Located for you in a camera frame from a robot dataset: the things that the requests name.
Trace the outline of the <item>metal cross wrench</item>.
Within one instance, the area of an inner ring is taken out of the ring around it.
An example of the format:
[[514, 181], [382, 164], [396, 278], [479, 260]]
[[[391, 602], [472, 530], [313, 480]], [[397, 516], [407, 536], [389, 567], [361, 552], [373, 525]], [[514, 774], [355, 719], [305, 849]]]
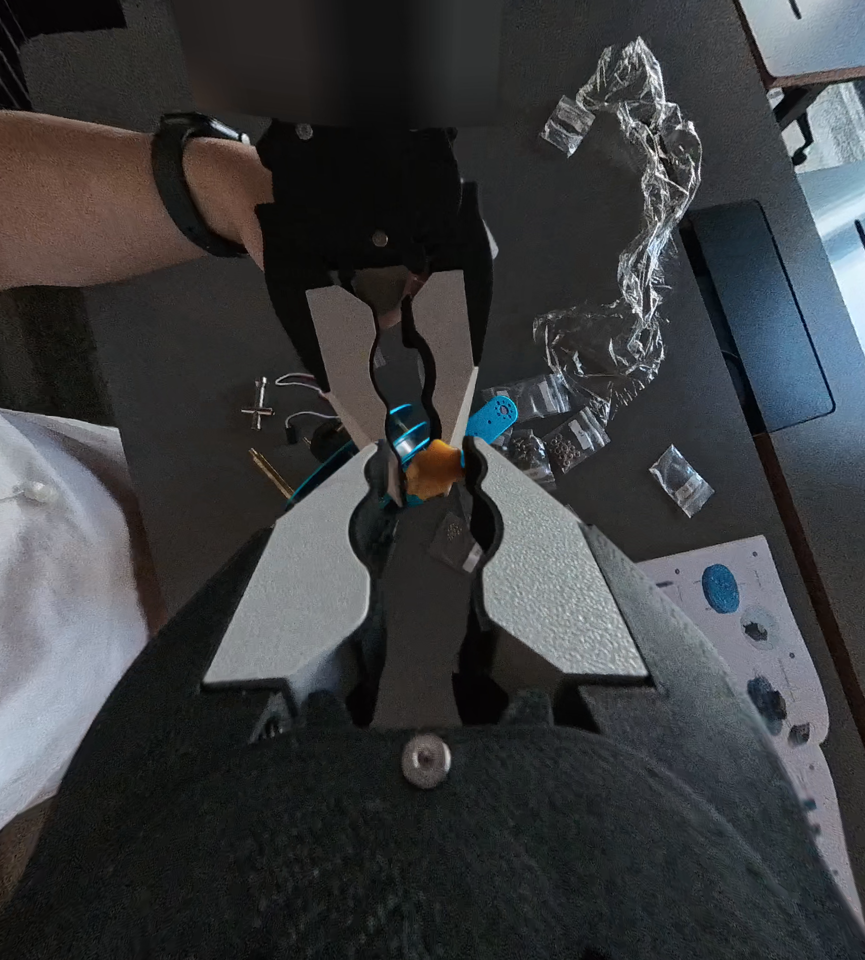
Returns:
[[270, 378], [265, 375], [256, 378], [249, 403], [239, 408], [239, 414], [248, 419], [249, 429], [255, 433], [262, 431], [266, 420], [275, 416], [275, 409], [267, 398], [269, 387]]

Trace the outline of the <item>grey desk wooden edge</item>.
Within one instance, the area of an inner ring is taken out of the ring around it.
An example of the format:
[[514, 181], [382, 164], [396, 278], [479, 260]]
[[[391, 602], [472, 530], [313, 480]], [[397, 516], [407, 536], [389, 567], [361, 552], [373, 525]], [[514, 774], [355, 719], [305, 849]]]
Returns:
[[865, 79], [865, 1], [737, 1], [764, 86]]

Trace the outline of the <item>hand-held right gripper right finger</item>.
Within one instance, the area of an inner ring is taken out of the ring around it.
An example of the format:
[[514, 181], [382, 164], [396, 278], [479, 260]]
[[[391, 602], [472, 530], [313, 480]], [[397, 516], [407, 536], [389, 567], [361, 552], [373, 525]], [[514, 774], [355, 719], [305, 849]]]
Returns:
[[648, 684], [583, 523], [484, 440], [467, 450], [474, 506], [494, 531], [474, 591], [491, 680], [504, 692]]

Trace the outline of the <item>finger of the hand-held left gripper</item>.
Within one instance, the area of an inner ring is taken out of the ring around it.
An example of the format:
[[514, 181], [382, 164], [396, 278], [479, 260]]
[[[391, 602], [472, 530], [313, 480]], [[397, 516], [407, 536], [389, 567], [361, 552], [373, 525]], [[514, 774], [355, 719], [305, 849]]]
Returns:
[[388, 403], [376, 382], [381, 334], [397, 323], [397, 308], [373, 307], [339, 285], [306, 292], [328, 387], [326, 397], [358, 449], [387, 436]]
[[479, 372], [463, 272], [434, 272], [415, 295], [402, 299], [401, 316], [402, 342], [418, 354], [430, 436], [461, 443]]

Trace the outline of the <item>person's white shirt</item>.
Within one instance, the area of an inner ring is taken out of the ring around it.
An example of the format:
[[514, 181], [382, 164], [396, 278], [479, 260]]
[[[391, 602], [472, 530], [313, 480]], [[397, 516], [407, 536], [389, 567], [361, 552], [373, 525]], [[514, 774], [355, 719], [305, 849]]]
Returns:
[[116, 428], [0, 409], [0, 831], [53, 796], [151, 630]]

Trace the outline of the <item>blue perforated metal bracket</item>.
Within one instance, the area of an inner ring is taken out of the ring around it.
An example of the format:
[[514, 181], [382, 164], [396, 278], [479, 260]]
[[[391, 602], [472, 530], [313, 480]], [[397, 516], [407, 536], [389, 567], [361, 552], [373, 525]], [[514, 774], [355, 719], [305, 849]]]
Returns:
[[511, 433], [518, 420], [516, 403], [507, 394], [499, 393], [469, 414], [465, 435], [493, 446]]

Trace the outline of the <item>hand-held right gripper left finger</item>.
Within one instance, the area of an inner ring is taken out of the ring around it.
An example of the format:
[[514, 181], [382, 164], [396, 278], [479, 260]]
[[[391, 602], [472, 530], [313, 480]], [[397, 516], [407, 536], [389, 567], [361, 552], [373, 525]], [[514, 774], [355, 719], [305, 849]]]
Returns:
[[276, 522], [206, 688], [281, 691], [291, 707], [320, 690], [375, 698], [387, 652], [381, 579], [400, 518], [394, 466], [386, 442], [369, 444]]

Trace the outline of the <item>printed instruction sheet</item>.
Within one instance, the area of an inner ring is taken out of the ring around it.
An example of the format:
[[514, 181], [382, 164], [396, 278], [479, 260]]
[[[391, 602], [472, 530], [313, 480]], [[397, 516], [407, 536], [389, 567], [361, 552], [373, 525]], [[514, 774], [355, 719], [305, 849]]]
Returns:
[[829, 711], [763, 535], [639, 563], [714, 644], [762, 719], [812, 838], [865, 932], [836, 788], [823, 753]]

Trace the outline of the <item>clear bag of screws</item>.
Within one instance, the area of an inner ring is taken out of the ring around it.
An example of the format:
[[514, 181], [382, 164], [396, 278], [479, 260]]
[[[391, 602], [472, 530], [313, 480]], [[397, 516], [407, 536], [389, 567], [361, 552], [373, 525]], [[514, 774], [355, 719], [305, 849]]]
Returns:
[[557, 486], [546, 445], [532, 429], [510, 431], [503, 447], [503, 455], [522, 474], [544, 490], [551, 492]]

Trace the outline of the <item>blue metal toy robot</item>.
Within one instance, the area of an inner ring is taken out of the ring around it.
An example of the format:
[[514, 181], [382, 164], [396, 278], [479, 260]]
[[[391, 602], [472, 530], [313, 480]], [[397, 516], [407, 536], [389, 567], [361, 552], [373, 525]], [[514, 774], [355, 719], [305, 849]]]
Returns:
[[[389, 422], [393, 434], [393, 452], [399, 457], [400, 465], [403, 468], [403, 477], [405, 477], [407, 465], [415, 453], [422, 450], [433, 440], [430, 425], [425, 416], [418, 413], [417, 406], [412, 403], [396, 405], [389, 414]], [[290, 486], [271, 461], [257, 449], [250, 448], [248, 455], [255, 467], [283, 496], [286, 506], [293, 507], [322, 487], [339, 470], [351, 463], [359, 452], [360, 450], [351, 439], [329, 461], [319, 463], [317, 469], [298, 486]], [[458, 485], [459, 483], [453, 484], [450, 492]], [[406, 507], [418, 507], [436, 498], [426, 501], [411, 501], [407, 497], [406, 478], [404, 478], [403, 502]], [[436, 529], [428, 551], [440, 562], [466, 573], [475, 570], [483, 554], [482, 548], [477, 546], [469, 532], [468, 521], [461, 519], [453, 510], [447, 510]]]

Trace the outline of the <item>orange-handled screwdriver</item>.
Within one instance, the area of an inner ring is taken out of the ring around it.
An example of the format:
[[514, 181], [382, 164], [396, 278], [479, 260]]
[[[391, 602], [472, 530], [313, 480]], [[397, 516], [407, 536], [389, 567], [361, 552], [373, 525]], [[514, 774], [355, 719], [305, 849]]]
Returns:
[[410, 501], [445, 497], [464, 479], [464, 453], [440, 438], [416, 452], [405, 473], [405, 491]]

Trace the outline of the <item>person's left hand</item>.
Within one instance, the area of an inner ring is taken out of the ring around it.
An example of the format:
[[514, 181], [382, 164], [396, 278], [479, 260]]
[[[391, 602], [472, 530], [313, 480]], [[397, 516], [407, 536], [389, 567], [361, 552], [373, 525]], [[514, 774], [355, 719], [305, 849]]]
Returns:
[[254, 146], [199, 137], [188, 140], [183, 169], [193, 203], [212, 234], [242, 246], [264, 269], [256, 209], [273, 202], [271, 172]]

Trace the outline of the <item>small black round part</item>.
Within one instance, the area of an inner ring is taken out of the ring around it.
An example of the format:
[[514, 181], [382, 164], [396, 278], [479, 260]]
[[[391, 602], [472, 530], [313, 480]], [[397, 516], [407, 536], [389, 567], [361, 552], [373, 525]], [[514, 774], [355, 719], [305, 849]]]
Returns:
[[341, 449], [351, 442], [348, 431], [337, 417], [323, 419], [308, 438], [308, 447], [312, 456], [320, 464], [325, 464]]

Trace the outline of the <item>dark grey desk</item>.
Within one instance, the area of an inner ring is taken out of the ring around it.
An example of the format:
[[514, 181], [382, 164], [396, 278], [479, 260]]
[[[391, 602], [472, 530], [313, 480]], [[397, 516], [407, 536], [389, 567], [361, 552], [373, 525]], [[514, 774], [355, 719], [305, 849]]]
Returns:
[[[692, 210], [762, 205], [828, 378], [833, 414], [754, 439], [685, 258], [666, 296], [666, 360], [570, 475], [569, 503], [634, 560], [762, 534], [830, 699], [850, 849], [865, 839], [865, 361], [733, 2], [511, 2], [512, 80], [541, 105], [600, 50], [642, 37], [703, 147]], [[273, 495], [247, 462], [234, 404], [295, 353], [250, 263], [205, 259], [92, 288], [87, 312], [166, 602], [177, 609], [256, 528]], [[675, 445], [714, 488], [694, 517], [650, 474]]]

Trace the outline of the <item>black wristband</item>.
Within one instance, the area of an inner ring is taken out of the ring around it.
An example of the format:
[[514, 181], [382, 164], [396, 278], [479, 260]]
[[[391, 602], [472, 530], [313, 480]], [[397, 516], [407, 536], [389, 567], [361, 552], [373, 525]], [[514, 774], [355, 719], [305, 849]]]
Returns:
[[249, 258], [244, 247], [212, 234], [197, 210], [186, 182], [183, 158], [195, 138], [215, 138], [253, 146], [249, 135], [221, 119], [198, 111], [162, 114], [150, 140], [151, 174], [162, 208], [182, 236], [213, 258]]

